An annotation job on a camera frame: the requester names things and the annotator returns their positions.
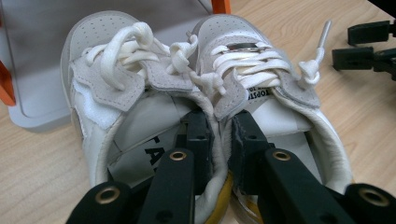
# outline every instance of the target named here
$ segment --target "sneaker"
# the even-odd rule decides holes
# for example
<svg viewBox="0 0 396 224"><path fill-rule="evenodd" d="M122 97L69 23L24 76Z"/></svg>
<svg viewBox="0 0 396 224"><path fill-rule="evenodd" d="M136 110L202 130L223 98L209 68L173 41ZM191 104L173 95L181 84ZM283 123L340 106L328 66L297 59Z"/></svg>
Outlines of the sneaker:
<svg viewBox="0 0 396 224"><path fill-rule="evenodd" d="M118 11L99 12L69 33L61 77L92 187L111 176L133 188L153 176L161 155L175 147L180 120L203 110L215 136L214 165L212 179L196 197L195 222L219 222L232 182L226 181L213 106L190 80L187 58L196 46L192 35L189 43L168 48L147 24Z"/></svg>
<svg viewBox="0 0 396 224"><path fill-rule="evenodd" d="M347 155L336 131L320 112L314 87L324 55L299 63L298 75L286 54L248 21L215 15L191 32L198 47L189 58L191 80L207 95L219 122L226 160L231 156L232 117L248 111L268 142L296 154L324 186L343 193L352 181ZM233 188L242 223L261 222L256 199Z"/></svg>

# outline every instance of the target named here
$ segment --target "wooden surface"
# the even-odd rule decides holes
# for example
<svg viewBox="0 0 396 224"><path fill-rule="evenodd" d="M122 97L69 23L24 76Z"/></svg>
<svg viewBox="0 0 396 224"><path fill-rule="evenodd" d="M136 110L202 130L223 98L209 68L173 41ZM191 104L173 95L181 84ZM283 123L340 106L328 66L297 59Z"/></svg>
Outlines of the wooden surface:
<svg viewBox="0 0 396 224"><path fill-rule="evenodd" d="M347 27L392 17L364 0L233 0L232 13L262 30L292 63L315 57L326 20L332 29L316 87L339 133L356 182L396 195L396 82L387 73L332 68L332 49L350 48ZM395 48L396 38L375 43ZM0 223L65 223L89 190L87 165L69 124L29 133L0 105ZM223 223L234 222L228 215Z"/></svg>

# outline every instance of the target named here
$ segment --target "brass grommet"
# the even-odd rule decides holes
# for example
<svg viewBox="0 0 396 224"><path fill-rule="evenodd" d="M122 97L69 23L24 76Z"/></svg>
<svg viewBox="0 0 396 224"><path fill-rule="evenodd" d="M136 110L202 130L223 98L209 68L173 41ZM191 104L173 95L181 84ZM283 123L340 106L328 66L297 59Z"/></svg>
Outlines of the brass grommet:
<svg viewBox="0 0 396 224"><path fill-rule="evenodd" d="M187 157L187 154L182 151L172 152L169 156L173 161L182 161Z"/></svg>
<svg viewBox="0 0 396 224"><path fill-rule="evenodd" d="M359 195L367 202L376 206L386 207L389 200L374 189L359 189Z"/></svg>
<svg viewBox="0 0 396 224"><path fill-rule="evenodd" d="M273 156L279 161L289 161L291 159L290 155L283 151L275 151Z"/></svg>
<svg viewBox="0 0 396 224"><path fill-rule="evenodd" d="M120 190L114 186L111 186L99 191L95 196L95 200L99 204L107 204L116 201L119 196Z"/></svg>

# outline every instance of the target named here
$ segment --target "shoelace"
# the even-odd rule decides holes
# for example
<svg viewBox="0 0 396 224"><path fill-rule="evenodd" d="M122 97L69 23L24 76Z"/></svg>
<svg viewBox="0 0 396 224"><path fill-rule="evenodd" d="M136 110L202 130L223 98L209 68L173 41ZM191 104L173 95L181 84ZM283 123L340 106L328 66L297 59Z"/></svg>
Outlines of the shoelace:
<svg viewBox="0 0 396 224"><path fill-rule="evenodd" d="M331 23L328 21L323 29L322 37L317 48L315 60L300 62L302 71L298 85L307 90L314 88L320 79L319 65L324 57L324 42ZM215 72L197 76L191 73L191 80L203 88L208 94L218 91L221 95L226 93L222 86L223 76L229 69L236 69L237 79L245 89L251 87L270 88L280 85L279 75L276 70L281 69L291 72L290 65L284 61L283 56L272 50L272 46L259 42L256 43L257 52L230 52L227 46L218 46L211 51L211 55L221 54L214 62Z"/></svg>
<svg viewBox="0 0 396 224"><path fill-rule="evenodd" d="M162 44L153 36L149 26L145 22L136 22L133 26L120 29L111 41L105 45L84 49L81 56L85 56L85 62L91 66L97 56L101 53L101 76L109 86L124 91L125 87L114 76L114 69L117 62L129 71L133 71L146 80L147 71L138 62L150 60L159 61L156 52L151 51L154 45L160 53L171 56L171 64L166 68L169 74L184 72L187 70L189 58L195 51L198 43L196 35L191 36L190 43L175 43L168 46Z"/></svg>

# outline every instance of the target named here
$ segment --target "orange plastic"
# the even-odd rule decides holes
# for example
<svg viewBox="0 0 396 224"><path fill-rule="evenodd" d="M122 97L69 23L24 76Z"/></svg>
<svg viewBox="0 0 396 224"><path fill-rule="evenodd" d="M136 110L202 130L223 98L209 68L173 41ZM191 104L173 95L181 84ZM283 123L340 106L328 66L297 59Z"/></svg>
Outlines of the orange plastic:
<svg viewBox="0 0 396 224"><path fill-rule="evenodd" d="M231 14L230 0L212 0L213 14Z"/></svg>
<svg viewBox="0 0 396 224"><path fill-rule="evenodd" d="M0 99L5 105L15 105L11 74L0 61Z"/></svg>

